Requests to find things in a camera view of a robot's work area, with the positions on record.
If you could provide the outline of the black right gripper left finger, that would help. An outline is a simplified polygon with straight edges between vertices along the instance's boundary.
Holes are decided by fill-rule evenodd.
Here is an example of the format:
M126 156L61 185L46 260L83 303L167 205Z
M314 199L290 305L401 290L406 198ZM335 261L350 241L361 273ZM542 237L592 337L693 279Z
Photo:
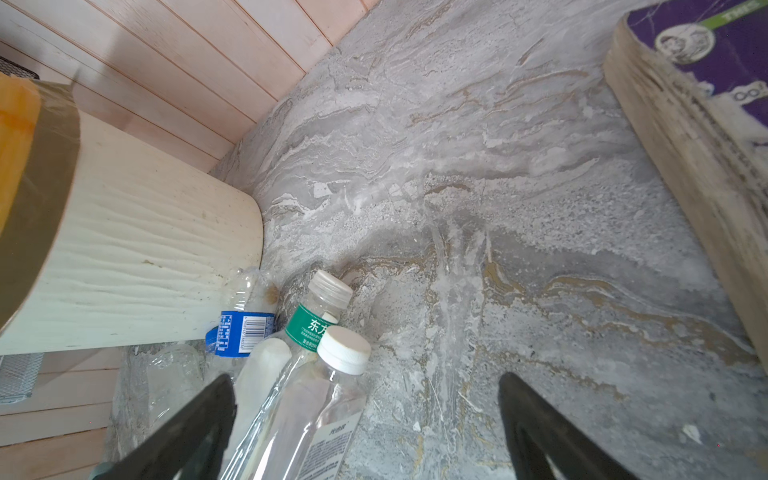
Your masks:
M97 467L95 477L216 479L236 411L233 382L222 374L124 459Z

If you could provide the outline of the clear bottle white cap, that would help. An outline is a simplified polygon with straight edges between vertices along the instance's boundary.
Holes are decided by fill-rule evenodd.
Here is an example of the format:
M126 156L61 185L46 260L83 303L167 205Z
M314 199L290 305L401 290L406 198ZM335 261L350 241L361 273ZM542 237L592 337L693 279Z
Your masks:
M333 479L367 394L360 385L371 354L359 334L333 325L318 358L291 373L270 394L241 447L233 479Z

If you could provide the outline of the clear bottle green label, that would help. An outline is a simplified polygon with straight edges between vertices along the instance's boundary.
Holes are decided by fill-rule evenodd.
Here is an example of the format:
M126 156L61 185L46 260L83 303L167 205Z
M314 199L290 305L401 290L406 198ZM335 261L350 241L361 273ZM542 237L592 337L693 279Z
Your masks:
M323 334L339 323L352 297L353 290L343 281L317 271L287 325L254 347L234 384L237 413L223 454L222 479L241 476L267 410L277 404L290 376L318 358Z

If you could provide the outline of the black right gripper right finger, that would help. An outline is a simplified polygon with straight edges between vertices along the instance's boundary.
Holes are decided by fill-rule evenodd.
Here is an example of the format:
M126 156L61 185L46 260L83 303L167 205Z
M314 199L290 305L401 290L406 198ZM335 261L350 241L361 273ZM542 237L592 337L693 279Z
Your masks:
M499 380L499 409L507 449L518 479L634 479L521 377Z

